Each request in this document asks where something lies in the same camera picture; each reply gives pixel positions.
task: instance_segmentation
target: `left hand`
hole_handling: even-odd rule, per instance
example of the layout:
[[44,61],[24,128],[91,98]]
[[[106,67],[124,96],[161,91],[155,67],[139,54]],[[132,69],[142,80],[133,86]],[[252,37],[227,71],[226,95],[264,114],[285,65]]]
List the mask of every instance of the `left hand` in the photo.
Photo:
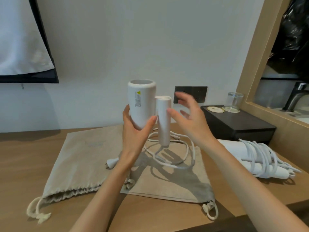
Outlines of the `left hand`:
[[137,160],[157,120],[156,116],[152,116],[142,130],[137,130],[134,128],[129,110],[129,105],[126,105],[122,113],[124,124],[122,131],[122,154],[119,160],[127,168],[131,168]]

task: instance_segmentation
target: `television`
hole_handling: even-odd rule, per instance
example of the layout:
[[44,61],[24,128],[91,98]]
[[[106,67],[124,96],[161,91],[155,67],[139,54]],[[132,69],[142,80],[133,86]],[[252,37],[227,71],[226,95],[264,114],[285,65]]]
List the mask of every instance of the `television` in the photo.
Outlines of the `television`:
[[[38,8],[37,0],[29,0],[30,7],[39,29],[40,35],[43,39],[44,45],[47,49],[52,64],[55,66],[53,57],[50,53],[47,38],[45,35],[40,11]],[[16,75],[0,75],[0,83],[59,83],[56,67],[47,71],[28,73],[28,74],[16,74]]]

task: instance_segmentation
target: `glass cup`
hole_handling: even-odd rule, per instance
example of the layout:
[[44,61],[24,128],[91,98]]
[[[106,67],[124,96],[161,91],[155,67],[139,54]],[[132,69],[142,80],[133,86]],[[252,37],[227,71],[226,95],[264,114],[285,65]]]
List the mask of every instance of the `glass cup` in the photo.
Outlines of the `glass cup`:
[[226,105],[223,109],[228,112],[237,113],[240,112],[239,107],[243,99],[243,94],[236,92],[229,92],[227,94]]

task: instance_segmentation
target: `black plastic bag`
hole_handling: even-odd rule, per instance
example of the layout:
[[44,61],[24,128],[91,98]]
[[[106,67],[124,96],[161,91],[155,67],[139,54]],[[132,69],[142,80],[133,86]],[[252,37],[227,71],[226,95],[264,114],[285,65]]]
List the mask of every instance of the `black plastic bag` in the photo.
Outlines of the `black plastic bag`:
[[282,17],[268,65],[309,80],[309,0],[292,0]]

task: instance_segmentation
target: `black box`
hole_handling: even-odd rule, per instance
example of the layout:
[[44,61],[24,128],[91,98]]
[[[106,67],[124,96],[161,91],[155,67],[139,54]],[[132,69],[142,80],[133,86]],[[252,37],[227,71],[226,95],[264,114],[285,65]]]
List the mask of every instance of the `black box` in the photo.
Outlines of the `black box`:
[[238,141],[256,141],[269,144],[276,126],[267,123],[245,111],[231,113],[215,113],[207,110],[208,106],[201,106],[205,114],[208,126],[217,139]]

